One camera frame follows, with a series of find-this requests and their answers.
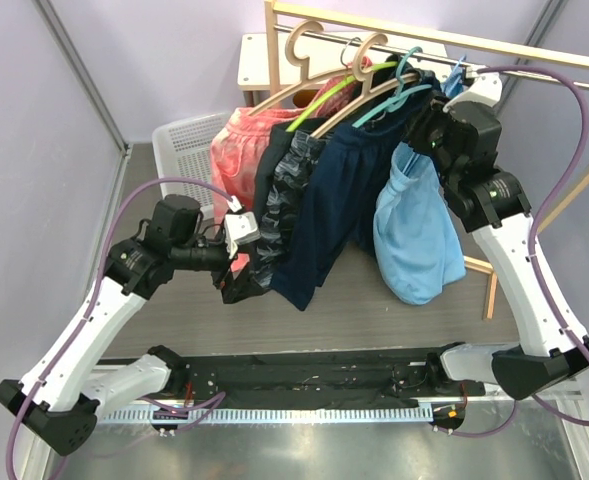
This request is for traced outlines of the light blue wire hanger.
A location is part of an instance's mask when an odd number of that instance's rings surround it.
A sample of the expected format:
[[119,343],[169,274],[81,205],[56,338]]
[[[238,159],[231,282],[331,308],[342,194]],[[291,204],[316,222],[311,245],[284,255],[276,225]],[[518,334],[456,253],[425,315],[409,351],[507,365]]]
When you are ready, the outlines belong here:
[[449,76],[441,83],[442,91],[448,98],[454,98],[464,90],[463,75],[467,56],[463,55],[452,68]]

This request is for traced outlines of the light blue shorts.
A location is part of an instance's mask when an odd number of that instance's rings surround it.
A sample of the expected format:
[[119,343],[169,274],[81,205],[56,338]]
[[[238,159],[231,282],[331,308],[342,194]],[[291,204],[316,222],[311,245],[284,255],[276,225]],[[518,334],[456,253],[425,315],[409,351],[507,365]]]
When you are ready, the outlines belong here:
[[429,303],[466,274],[432,160],[405,143],[395,148],[378,195],[373,240],[385,284],[407,304]]

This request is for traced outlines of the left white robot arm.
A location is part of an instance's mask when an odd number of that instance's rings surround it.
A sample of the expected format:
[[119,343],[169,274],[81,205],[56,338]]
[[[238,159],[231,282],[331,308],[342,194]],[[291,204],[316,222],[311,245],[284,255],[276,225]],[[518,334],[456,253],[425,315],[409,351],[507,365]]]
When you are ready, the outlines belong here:
[[58,455],[77,451],[97,422],[148,395],[179,397],[187,385],[182,357],[162,345],[135,362],[91,379],[117,333],[178,270],[206,271],[230,286],[239,250],[260,234],[252,212],[228,204],[212,240],[199,228],[200,204],[184,195],[160,200],[135,235],[114,244],[91,293],[40,363],[19,380],[0,383],[0,403]]

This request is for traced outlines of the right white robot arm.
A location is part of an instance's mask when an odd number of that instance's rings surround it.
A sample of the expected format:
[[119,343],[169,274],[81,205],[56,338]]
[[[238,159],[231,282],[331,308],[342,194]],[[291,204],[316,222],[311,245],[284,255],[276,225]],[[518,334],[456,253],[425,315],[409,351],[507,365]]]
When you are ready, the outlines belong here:
[[457,344],[425,371],[431,391],[493,383],[523,400],[589,368],[589,334],[540,249],[530,251],[531,207],[516,177],[495,166],[501,124],[492,108],[431,93],[412,115],[407,143],[428,156],[450,210],[487,257],[517,325],[517,344]]

